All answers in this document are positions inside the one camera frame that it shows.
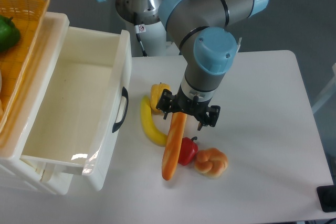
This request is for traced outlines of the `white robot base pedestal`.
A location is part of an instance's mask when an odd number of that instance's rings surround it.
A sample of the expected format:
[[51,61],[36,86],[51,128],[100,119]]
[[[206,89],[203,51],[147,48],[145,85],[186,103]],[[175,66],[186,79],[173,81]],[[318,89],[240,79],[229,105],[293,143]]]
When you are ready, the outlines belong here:
[[117,13],[130,34],[133,57],[166,55],[166,30],[158,15],[162,1],[115,1]]

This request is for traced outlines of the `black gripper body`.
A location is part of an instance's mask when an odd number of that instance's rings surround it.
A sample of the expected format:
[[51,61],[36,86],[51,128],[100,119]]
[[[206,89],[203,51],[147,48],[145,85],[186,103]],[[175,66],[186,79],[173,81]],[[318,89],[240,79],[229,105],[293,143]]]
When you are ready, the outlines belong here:
[[179,88],[177,94],[170,103],[170,112],[183,112],[195,118],[206,118],[213,113],[213,108],[208,106],[209,101],[201,102],[199,97],[189,98]]

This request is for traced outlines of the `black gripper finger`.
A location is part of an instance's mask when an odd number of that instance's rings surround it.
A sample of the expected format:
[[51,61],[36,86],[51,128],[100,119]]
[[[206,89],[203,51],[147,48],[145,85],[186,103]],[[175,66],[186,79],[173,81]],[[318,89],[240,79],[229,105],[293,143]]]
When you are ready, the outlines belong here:
[[204,108],[197,114],[198,126],[197,130],[200,131],[204,126],[215,127],[220,114],[219,105],[211,105]]
[[163,119],[166,120],[167,115],[173,112],[173,99],[175,96],[168,89],[163,89],[162,94],[157,102],[156,108],[163,112]]

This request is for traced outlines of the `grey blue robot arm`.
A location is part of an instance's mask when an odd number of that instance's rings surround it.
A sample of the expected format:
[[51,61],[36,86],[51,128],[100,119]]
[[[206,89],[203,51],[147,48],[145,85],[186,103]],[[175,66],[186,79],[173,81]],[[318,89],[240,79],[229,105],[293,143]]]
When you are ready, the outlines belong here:
[[116,11],[131,35],[135,57],[164,52],[165,40],[171,37],[187,62],[177,94],[161,92],[156,107],[165,114],[191,115],[199,127],[215,126],[220,107],[210,101],[240,47],[226,27],[263,11],[268,2],[115,0]]

